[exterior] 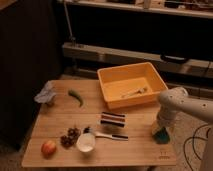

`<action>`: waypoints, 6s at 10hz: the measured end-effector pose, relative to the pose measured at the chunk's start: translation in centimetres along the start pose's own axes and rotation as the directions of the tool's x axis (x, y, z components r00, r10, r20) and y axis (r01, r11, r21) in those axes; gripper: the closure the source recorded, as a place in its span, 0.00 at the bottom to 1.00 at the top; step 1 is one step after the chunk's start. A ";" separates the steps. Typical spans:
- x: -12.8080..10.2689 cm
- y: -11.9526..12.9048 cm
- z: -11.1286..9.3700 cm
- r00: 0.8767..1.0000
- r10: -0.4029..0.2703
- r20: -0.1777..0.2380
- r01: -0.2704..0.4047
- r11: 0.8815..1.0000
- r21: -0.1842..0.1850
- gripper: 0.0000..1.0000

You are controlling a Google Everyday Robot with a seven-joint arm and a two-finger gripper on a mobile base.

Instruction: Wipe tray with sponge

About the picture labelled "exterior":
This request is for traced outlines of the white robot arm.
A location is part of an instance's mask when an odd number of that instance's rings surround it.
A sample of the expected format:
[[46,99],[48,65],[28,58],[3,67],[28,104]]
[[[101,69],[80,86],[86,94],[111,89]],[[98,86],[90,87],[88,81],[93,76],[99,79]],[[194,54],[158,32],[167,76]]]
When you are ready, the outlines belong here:
[[213,124],[213,101],[191,98],[183,87],[162,91],[157,100],[160,109],[152,125],[153,135],[163,128],[170,127],[179,112]]

